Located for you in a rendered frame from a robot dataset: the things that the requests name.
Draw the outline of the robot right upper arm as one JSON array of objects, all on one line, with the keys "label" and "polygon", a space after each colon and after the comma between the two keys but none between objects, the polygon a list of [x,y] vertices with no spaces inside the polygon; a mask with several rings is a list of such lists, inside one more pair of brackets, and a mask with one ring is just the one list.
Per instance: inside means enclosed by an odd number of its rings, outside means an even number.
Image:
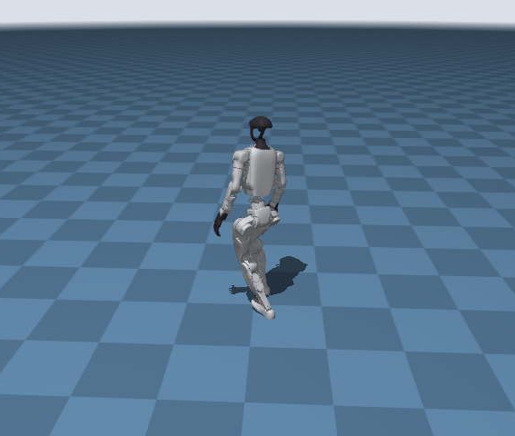
[{"label": "robot right upper arm", "polygon": [[281,189],[287,183],[286,175],[285,175],[285,167],[284,167],[284,154],[280,151],[276,151],[276,153],[277,153],[276,175],[278,178],[274,180],[274,187],[277,189]]}]

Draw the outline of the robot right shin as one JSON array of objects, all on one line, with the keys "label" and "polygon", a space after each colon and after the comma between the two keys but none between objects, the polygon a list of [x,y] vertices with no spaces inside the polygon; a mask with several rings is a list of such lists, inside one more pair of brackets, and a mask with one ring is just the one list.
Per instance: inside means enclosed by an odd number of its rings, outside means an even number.
[{"label": "robot right shin", "polygon": [[264,284],[267,285],[266,276],[265,276],[265,267],[266,267],[265,259],[266,258],[265,258],[265,252],[263,250],[263,242],[261,239],[259,239],[259,240],[262,243],[262,250],[258,253],[252,253],[250,251],[249,254],[250,254],[250,257],[252,259],[254,259],[257,264],[257,269],[255,271],[257,271],[260,274],[261,279],[262,279],[262,284],[264,287]]}]

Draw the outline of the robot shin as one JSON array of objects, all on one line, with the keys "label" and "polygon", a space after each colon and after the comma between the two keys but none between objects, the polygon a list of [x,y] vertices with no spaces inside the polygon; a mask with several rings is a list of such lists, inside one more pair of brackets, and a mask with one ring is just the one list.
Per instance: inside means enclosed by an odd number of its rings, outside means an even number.
[{"label": "robot shin", "polygon": [[263,250],[263,242],[261,239],[259,239],[259,240],[262,243],[262,250],[258,253],[252,253],[250,251],[249,254],[250,254],[250,257],[252,259],[254,259],[257,264],[257,269],[255,271],[257,271],[260,274],[261,279],[262,279],[262,284],[264,287],[264,284],[267,285],[266,276],[265,276],[265,267],[266,267],[265,259],[266,258],[265,258],[265,252]]},{"label": "robot shin", "polygon": [[262,279],[260,274],[256,271],[251,273],[248,265],[246,263],[241,263],[241,270],[243,273],[243,277],[250,287],[251,291],[256,295],[259,303],[264,308],[265,311],[268,311],[267,306],[271,309],[271,306],[266,298]]}]

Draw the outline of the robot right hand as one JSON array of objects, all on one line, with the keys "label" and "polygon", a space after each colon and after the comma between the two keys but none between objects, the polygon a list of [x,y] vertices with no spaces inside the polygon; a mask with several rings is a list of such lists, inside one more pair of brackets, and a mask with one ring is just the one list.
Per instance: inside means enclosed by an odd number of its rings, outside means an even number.
[{"label": "robot right hand", "polygon": [[[270,204],[266,204],[265,206],[270,206]],[[276,212],[278,212],[278,208],[277,207],[278,207],[278,203],[276,204],[275,208],[273,208]]]}]

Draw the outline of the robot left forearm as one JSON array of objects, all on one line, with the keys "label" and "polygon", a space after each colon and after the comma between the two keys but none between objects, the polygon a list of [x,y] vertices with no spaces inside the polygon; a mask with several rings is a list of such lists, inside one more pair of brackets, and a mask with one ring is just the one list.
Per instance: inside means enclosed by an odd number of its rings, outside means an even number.
[{"label": "robot left forearm", "polygon": [[219,210],[220,216],[222,216],[223,213],[228,213],[229,216],[229,212],[232,210],[233,202],[237,197],[235,193],[231,193],[232,187],[233,183],[229,182],[222,208]]}]

